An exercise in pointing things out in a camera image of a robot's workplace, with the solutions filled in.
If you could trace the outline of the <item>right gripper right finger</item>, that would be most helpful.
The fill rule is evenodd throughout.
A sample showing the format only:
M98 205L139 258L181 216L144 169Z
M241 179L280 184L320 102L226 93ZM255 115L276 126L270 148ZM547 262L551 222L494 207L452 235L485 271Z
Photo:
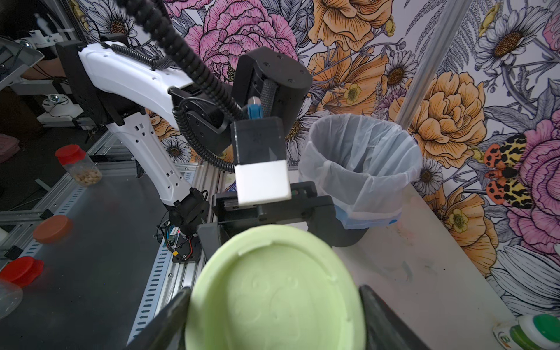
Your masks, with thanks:
M362 285L359 292L365 315L367 350L429 349L371 287Z

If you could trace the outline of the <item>aluminium front rail frame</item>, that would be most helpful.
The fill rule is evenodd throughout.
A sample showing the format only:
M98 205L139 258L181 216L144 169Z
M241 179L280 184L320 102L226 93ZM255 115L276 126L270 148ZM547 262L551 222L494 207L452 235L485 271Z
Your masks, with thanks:
M104 135L88 151L102 180L89 188L64 173L54 152L60 134L43 137L1 165L1 251L21 249L42 260L21 304L1 321L3 349L123 349L197 264L173 264L154 237L166 210L127 149ZM74 227L54 244L33 238L44 220L65 215Z

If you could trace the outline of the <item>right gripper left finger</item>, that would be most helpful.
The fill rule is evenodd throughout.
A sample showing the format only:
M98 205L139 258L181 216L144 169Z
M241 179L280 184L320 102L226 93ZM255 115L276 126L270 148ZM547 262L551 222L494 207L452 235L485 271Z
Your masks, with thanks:
M191 294L190 287L181 289L126 348L186 350L185 325Z

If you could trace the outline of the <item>red lid outside enclosure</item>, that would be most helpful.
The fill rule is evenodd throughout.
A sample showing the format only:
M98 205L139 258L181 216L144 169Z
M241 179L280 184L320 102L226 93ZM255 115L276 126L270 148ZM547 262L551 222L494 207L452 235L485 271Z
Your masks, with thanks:
M7 281L23 288L38 278L44 270L44 267L45 264L42 260L25 256L8 263L1 270L0 278L3 281Z

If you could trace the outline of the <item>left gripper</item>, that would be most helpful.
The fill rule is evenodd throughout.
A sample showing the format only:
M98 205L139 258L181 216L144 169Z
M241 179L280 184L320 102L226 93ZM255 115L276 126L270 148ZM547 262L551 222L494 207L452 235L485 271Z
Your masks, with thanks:
M250 206L240 205L234 192L213 195L214 221L197 229L206 259L233 236L262 225L306 223L308 232L335 246L337 219L332 198L318 195L313 182L293 183L290 189L292 198L287 201Z

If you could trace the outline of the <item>red-lid jar outside enclosure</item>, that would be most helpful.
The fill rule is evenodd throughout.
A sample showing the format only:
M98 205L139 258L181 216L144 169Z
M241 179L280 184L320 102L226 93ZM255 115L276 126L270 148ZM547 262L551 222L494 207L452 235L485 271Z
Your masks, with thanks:
M94 185L102 179L96 164L77 144L59 148L55 152L55 157L67 173L83 187Z

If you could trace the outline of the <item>black trash bin with liner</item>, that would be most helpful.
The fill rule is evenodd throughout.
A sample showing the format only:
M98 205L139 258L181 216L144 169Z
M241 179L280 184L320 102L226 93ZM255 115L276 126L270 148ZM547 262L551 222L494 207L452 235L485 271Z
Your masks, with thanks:
M398 124L361 115L330 115L316 121L300 156L301 182L331 197L334 214L316 234L330 246L356 244L373 227L396 223L402 192L418 179L423 157Z

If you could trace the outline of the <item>small green-cap white bottle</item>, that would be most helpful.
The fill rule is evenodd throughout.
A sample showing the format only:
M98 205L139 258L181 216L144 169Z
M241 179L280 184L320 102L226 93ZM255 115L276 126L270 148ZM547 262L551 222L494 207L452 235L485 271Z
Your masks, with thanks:
M520 316L495 325L493 334L504 349L559 349L559 319L549 314Z

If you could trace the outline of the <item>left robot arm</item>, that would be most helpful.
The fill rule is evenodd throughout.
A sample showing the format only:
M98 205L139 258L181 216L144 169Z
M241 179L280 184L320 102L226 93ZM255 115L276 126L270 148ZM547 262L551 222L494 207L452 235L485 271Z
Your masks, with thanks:
M312 183L293 185L288 177L284 138L312 79L299 62L258 48L240 58L233 84L226 85L207 73L195 83L120 42L65 42L57 51L80 106L128 148L181 230L175 260L190 258L192 242L211 255L236 234L269 224L305 222L337 245L344 229L332 200ZM209 165L235 174L236 192L208 196L177 172L149 111L179 130Z

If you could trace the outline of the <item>orange lid outside enclosure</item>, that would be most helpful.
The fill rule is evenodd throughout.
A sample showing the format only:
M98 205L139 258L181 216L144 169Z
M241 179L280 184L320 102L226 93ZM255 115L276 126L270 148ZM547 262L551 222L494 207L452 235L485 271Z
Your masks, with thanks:
M73 221L65 215L55 215L39 224L33 231L33 238L41 244L54 244L67 236L74 227Z

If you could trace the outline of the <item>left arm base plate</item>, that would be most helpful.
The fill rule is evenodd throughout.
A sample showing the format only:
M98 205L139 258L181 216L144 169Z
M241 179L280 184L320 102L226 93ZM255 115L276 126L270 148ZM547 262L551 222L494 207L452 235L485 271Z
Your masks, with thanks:
M166 211L156 226L154 237L164 248L164 252L169 252L171 261L176 264L197 263L202 256L202 246L196 234L187 236L173 225L169 220L169 213Z

